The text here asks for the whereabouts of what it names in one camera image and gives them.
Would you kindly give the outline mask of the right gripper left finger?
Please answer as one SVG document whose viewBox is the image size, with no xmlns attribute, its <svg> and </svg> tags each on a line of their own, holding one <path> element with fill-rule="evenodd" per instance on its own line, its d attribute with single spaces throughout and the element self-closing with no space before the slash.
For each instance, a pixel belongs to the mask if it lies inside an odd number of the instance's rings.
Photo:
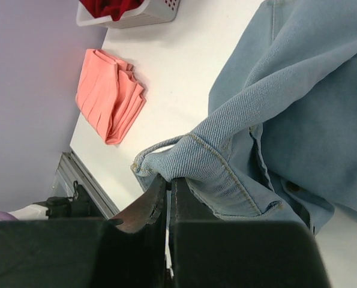
<svg viewBox="0 0 357 288">
<path fill-rule="evenodd" d="M 163 287 L 167 183 L 112 219 L 0 221 L 0 287 Z"/>
</svg>

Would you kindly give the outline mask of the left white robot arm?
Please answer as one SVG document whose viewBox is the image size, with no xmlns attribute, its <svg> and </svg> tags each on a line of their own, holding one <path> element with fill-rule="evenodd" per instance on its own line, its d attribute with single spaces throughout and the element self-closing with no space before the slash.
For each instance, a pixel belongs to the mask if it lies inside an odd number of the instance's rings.
<svg viewBox="0 0 357 288">
<path fill-rule="evenodd" d="M 53 196 L 45 201 L 32 203 L 24 208 L 11 211 L 9 214 L 18 220 L 48 220 L 90 217 L 92 212 L 92 205 L 88 201 Z"/>
</svg>

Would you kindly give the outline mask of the light blue denim skirt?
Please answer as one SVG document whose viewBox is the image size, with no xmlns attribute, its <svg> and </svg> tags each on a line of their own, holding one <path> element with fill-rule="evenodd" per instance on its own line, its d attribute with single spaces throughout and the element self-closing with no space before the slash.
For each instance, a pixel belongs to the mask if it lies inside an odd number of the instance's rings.
<svg viewBox="0 0 357 288">
<path fill-rule="evenodd" d="M 184 178 L 222 220 L 295 221 L 313 233 L 340 206 L 357 220 L 357 1 L 265 1 L 191 132 L 132 170 Z"/>
</svg>

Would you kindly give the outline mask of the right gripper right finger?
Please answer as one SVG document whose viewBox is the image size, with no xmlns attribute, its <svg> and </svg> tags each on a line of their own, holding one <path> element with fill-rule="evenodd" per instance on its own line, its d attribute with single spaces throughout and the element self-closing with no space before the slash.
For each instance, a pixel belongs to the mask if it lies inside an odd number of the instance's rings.
<svg viewBox="0 0 357 288">
<path fill-rule="evenodd" d="M 184 178 L 175 201 L 175 287 L 330 287 L 310 231 L 295 222 L 224 221 L 196 199 Z"/>
</svg>

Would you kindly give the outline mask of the pink pleated skirt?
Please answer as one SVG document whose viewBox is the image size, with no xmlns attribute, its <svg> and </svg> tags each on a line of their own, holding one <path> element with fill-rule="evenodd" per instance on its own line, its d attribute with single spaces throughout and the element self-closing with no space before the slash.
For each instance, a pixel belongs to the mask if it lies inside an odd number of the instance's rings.
<svg viewBox="0 0 357 288">
<path fill-rule="evenodd" d="M 76 104 L 107 145 L 120 144 L 146 103 L 144 86 L 133 65 L 104 50 L 88 49 L 82 65 Z"/>
</svg>

